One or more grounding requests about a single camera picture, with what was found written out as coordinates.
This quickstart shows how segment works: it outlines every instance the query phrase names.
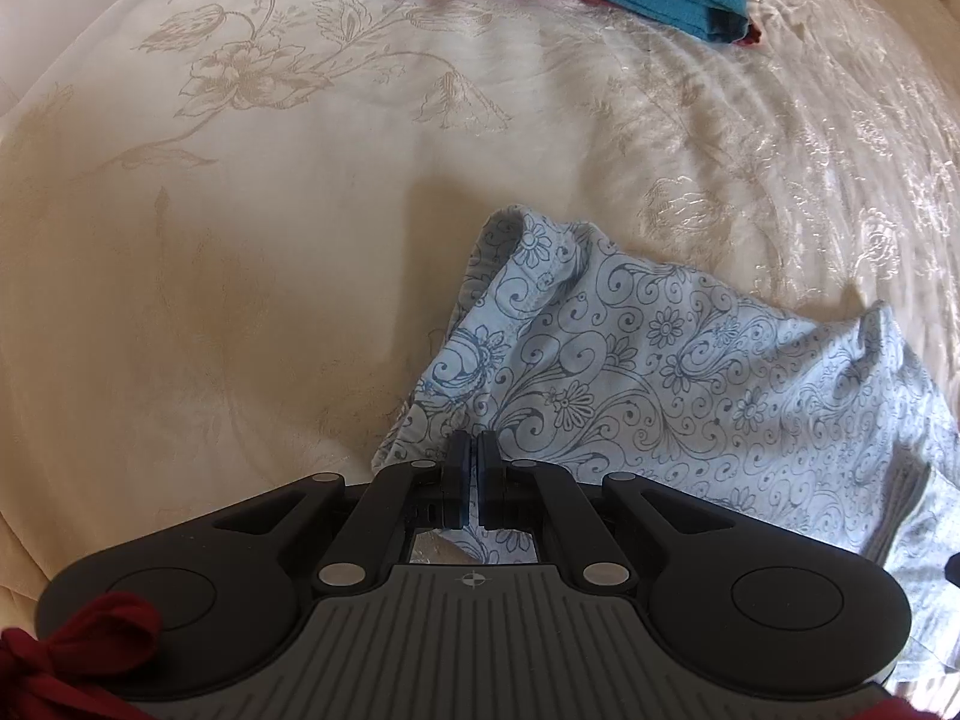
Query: black object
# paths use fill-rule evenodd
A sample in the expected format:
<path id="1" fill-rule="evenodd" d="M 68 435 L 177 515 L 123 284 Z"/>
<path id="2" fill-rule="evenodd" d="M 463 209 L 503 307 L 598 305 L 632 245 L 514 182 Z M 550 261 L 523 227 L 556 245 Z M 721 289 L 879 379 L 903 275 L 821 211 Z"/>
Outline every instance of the black object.
<path id="1" fill-rule="evenodd" d="M 406 562 L 479 517 L 536 565 Z M 160 651 L 104 682 L 170 720 L 844 718 L 886 697 L 904 593 L 862 557 L 630 473 L 579 485 L 454 433 L 443 464 L 317 474 L 86 557 L 37 608 L 49 635 L 128 589 Z"/>

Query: red ribbon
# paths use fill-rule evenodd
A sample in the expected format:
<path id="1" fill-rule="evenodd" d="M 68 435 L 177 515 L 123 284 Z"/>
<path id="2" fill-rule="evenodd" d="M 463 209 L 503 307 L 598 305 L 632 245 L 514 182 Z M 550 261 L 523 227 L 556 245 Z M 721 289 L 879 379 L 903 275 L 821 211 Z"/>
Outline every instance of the red ribbon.
<path id="1" fill-rule="evenodd" d="M 126 592 L 102 595 L 51 637 L 0 634 L 0 717 L 13 720 L 151 720 L 85 677 L 123 674 L 157 651 L 160 614 Z"/>

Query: gray ribbed panel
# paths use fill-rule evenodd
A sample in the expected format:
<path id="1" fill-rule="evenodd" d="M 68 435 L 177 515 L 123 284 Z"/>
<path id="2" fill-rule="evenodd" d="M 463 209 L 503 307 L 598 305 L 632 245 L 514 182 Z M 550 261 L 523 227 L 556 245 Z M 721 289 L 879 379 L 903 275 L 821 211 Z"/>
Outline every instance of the gray ribbed panel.
<path id="1" fill-rule="evenodd" d="M 231 688 L 141 704 L 162 720 L 842 720 L 886 694 L 776 702 L 674 664 L 622 599 L 550 565 L 399 565 L 317 605 L 276 661 Z M 237 620 L 242 626 L 243 620 Z"/>

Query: bed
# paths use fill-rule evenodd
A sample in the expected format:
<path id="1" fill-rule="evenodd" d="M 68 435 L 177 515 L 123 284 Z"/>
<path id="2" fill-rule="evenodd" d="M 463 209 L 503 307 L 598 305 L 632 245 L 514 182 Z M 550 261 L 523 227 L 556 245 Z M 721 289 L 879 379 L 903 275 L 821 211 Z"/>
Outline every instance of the bed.
<path id="1" fill-rule="evenodd" d="M 368 479 L 512 203 L 812 319 L 885 300 L 956 415 L 954 5 L 752 0 L 743 49 L 573 0 L 118 1 L 0 122 L 0 621 Z"/>

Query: crosshair symbol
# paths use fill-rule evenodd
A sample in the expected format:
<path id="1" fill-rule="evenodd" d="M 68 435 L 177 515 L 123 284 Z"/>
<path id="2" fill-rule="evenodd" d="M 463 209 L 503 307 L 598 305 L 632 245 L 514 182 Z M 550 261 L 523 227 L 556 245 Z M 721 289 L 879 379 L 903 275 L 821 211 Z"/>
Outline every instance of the crosshair symbol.
<path id="1" fill-rule="evenodd" d="M 487 577 L 483 574 L 478 574 L 476 571 L 470 571 L 469 574 L 464 574 L 458 581 L 462 581 L 467 587 L 477 587 L 481 586 Z"/>

